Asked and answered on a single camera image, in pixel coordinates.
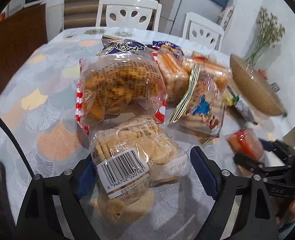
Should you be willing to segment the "right hand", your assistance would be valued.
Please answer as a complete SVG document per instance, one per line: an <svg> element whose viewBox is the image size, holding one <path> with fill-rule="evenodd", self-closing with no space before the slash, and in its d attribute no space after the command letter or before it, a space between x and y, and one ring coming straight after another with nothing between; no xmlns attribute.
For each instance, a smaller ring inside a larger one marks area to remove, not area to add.
<svg viewBox="0 0 295 240"><path fill-rule="evenodd" d="M280 219L279 217L276 217L276 224L279 225L286 225L293 223L295 221L295 200L290 204L288 210L286 211L287 214Z"/></svg>

